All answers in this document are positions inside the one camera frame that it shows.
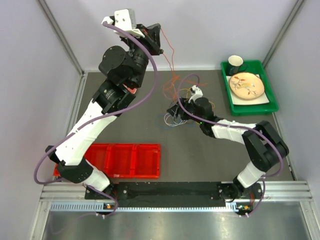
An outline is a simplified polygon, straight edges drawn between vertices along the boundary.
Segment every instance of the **plate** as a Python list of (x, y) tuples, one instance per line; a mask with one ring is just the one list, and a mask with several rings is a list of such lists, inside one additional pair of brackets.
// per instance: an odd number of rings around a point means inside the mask
[(250, 72), (239, 72), (230, 78), (231, 91), (239, 98), (252, 100), (260, 97), (265, 92), (261, 79)]

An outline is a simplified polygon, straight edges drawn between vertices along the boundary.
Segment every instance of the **mug handle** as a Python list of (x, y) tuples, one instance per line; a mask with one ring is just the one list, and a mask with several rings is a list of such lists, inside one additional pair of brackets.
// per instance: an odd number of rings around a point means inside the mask
[(239, 69), (239, 72), (244, 72), (245, 70), (247, 70), (248, 64), (245, 64), (245, 63), (244, 63), (244, 64), (241, 65), (241, 67), (243, 67), (243, 66), (244, 66), (245, 68), (242, 69), (242, 70)]

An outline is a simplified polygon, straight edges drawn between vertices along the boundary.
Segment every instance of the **gray mat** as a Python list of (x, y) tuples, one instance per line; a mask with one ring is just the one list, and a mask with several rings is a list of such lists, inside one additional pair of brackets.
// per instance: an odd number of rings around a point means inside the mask
[[(201, 82), (207, 83), (201, 89), (204, 97), (215, 104), (214, 113), (217, 116), (245, 124), (267, 120), (275, 125), (272, 115), (231, 116), (227, 93), (220, 71), (176, 72), (181, 76), (186, 76), (190, 73), (197, 73), (201, 77)], [(159, 75), (160, 83), (148, 101), (134, 110), (122, 114), (99, 135), (96, 142), (161, 144), (160, 177), (153, 181), (231, 181), (250, 161), (246, 148), (240, 143), (210, 138), (204, 135), (195, 123), (184, 124), (170, 129), (158, 127), (155, 124), (156, 117), (161, 113), (165, 113), (171, 103), (170, 100), (164, 97), (162, 86), (172, 77), (172, 74), (169, 71), (161, 71)], [(78, 118), (85, 112), (93, 94), (104, 80), (105, 76), (102, 73), (93, 72), (88, 74)], [(153, 84), (154, 73), (147, 72), (142, 88), (138, 90), (137, 97), (132, 104), (142, 99)], [(163, 123), (163, 118), (159, 117), (158, 122), (162, 126), (166, 126)], [(268, 174), (277, 171), (278, 168), (278, 165), (274, 166)], [(282, 174), (270, 180), (292, 180), (286, 161)]]

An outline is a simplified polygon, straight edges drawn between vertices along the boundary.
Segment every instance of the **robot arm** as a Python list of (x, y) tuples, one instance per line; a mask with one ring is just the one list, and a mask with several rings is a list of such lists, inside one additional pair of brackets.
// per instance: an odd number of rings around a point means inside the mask
[[(102, 24), (114, 24), (130, 33), (151, 55), (163, 53), (160, 49), (160, 24), (149, 27), (136, 25), (131, 9), (116, 11), (114, 15), (105, 17)], [(57, 170), (61, 177), (73, 183), (90, 185), (105, 193), (110, 193), (111, 181), (102, 171), (91, 165), (84, 158), (84, 154), (105, 127), (120, 114), (96, 120), (81, 130), (78, 128), (91, 119), (125, 109), (136, 97), (127, 88), (140, 88), (142, 85), (149, 59), (131, 40), (122, 35), (120, 39), (129, 46), (129, 50), (112, 46), (105, 51), (99, 70), (106, 76), (106, 80), (93, 95), (87, 110), (71, 130), (76, 136), (66, 140), (49, 155), (49, 158), (58, 164)]]
[(249, 162), (245, 169), (233, 180), (237, 189), (237, 195), (241, 197), (246, 189), (265, 175), (267, 171), (279, 162), (279, 159), (270, 145), (268, 143), (263, 143), (262, 139), (253, 131), (242, 128), (231, 128), (230, 126), (243, 126), (261, 132), (277, 148), (282, 158), (289, 154), (289, 149), (269, 122), (262, 121), (255, 124), (243, 124), (220, 118), (214, 114), (211, 104), (207, 98), (203, 97), (203, 93), (199, 87), (194, 85), (190, 90), (191, 97), (189, 99), (180, 99), (182, 105), (188, 112), (202, 119), (227, 126), (210, 124), (198, 120), (185, 113), (178, 102), (173, 107), (169, 108), (167, 112), (174, 118), (180, 117), (181, 120), (194, 120), (198, 122), (202, 132), (209, 137), (228, 139), (245, 145), (251, 162)]

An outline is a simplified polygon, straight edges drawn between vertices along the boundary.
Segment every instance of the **white napkin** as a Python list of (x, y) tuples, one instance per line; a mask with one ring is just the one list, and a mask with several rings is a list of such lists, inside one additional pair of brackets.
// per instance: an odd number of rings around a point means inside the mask
[(227, 87), (229, 88), (229, 92), (230, 92), (230, 95), (231, 95), (231, 100), (232, 100), (233, 105), (258, 105), (258, 104), (268, 104), (268, 103), (270, 103), (270, 101), (267, 98), (267, 95), (266, 95), (265, 92), (260, 97), (257, 97), (255, 99), (251, 99), (251, 100), (245, 100), (245, 99), (242, 99), (242, 98), (238, 97), (230, 89), (230, 86), (229, 86), (230, 78), (231, 78), (231, 76), (226, 76), (226, 79), (228, 81)]

